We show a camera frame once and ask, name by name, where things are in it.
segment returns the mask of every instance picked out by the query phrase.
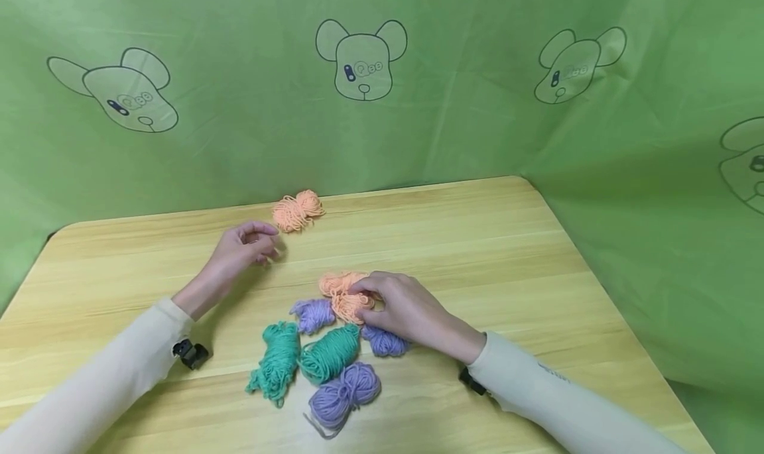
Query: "teal yarn bundle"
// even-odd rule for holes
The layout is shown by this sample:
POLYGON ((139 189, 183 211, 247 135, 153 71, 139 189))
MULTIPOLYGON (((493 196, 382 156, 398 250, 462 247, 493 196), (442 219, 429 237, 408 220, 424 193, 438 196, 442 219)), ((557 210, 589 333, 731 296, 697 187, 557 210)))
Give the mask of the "teal yarn bundle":
POLYGON ((316 386, 336 378, 358 354, 358 333, 358 326, 349 323, 331 330, 317 342, 305 345, 298 362, 302 375, 316 386))
POLYGON ((250 374, 245 390, 247 393, 261 390, 263 398, 270 399, 277 408, 281 408, 300 358, 297 324, 280 321, 268 325, 263 332, 263 340, 267 344, 265 355, 260 360, 260 368, 250 374))

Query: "light wood tabletop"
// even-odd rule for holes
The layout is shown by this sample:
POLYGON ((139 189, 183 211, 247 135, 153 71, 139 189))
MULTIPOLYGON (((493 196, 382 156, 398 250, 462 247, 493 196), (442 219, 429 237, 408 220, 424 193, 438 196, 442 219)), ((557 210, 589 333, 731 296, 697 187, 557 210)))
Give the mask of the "light wood tabletop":
MULTIPOLYGON (((361 359, 382 382, 331 441, 303 419, 315 388, 301 374, 282 409, 243 390, 266 325, 318 298, 323 273, 405 272, 478 329, 613 400, 692 453, 712 453, 539 193, 496 178, 322 198, 327 214, 285 236, 286 257, 253 268, 197 323, 212 348, 176 365, 92 452, 563 453, 526 420, 457 381, 451 359, 415 347, 361 359)), ((0 319, 0 429, 201 269, 221 232, 270 219, 272 204, 77 223, 51 238, 0 319)), ((320 337, 327 329, 317 335, 320 337)))

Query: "black clip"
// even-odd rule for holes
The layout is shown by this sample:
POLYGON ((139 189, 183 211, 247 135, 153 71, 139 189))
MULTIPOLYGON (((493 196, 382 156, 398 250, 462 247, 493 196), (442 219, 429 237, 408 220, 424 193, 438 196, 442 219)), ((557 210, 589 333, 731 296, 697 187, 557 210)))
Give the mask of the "black clip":
POLYGON ((188 338, 175 343, 175 346, 172 347, 172 354, 180 358, 181 363, 186 365, 188 369, 197 369, 207 361, 207 358, 210 358, 210 351, 207 348, 199 343, 191 343, 188 338))
POLYGON ((467 369, 467 367, 464 367, 464 369, 462 369, 462 372, 459 373, 459 380, 460 382, 466 384, 469 389, 472 389, 474 392, 478 393, 481 396, 487 392, 486 388, 484 388, 482 384, 472 379, 472 375, 470 375, 470 372, 467 369))

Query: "right hand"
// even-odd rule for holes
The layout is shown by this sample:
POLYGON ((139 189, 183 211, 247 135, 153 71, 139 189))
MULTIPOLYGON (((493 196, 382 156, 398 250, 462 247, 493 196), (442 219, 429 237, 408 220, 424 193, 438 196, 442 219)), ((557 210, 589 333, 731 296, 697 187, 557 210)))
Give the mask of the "right hand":
POLYGON ((448 313, 416 278, 372 272, 353 284, 349 292, 376 292, 384 300, 381 312, 358 312, 363 322, 372 327, 446 353, 466 365, 472 364, 485 347, 484 335, 448 313))

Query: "hand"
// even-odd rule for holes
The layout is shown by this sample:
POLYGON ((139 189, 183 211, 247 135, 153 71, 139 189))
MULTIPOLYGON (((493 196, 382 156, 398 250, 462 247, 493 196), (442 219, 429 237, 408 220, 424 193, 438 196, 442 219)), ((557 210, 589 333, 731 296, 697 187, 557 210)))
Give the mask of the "hand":
POLYGON ((376 292, 384 300, 381 312, 358 312, 373 327, 446 353, 467 365, 474 363, 485 347, 484 335, 448 313, 416 278, 372 272, 350 288, 351 294, 358 292, 376 292))
POLYGON ((226 230, 202 273, 231 283, 252 264, 266 264, 278 257, 278 229, 270 223, 245 222, 226 230))
POLYGON ((202 271, 172 301, 189 317, 200 319, 226 297, 243 269, 278 257, 278 229, 265 222, 245 222, 226 230, 202 271))

